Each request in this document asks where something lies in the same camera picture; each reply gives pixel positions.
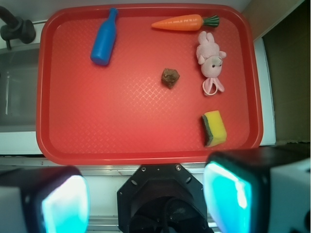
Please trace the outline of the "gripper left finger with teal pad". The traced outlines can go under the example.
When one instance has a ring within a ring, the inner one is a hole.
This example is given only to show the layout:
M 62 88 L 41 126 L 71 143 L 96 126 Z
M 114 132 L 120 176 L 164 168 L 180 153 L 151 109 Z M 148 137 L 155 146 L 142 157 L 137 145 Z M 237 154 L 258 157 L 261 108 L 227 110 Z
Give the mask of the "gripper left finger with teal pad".
M 0 172 L 2 233 L 85 233 L 89 187 L 74 166 Z

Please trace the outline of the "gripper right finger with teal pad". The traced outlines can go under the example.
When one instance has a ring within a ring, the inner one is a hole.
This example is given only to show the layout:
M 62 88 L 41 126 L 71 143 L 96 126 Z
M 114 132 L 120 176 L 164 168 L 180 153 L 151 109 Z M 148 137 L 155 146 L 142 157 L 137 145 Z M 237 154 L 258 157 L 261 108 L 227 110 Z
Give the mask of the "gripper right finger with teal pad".
M 223 233 L 308 233 L 310 149 L 286 145 L 214 152 L 204 169 L 203 191 Z

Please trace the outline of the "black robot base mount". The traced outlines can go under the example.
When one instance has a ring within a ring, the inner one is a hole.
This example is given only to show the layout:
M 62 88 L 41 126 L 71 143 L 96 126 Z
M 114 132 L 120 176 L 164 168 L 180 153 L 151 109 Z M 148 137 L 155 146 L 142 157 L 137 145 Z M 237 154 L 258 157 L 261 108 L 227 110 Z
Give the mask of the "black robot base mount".
M 203 185 L 180 164 L 141 165 L 117 191 L 123 233 L 211 233 Z

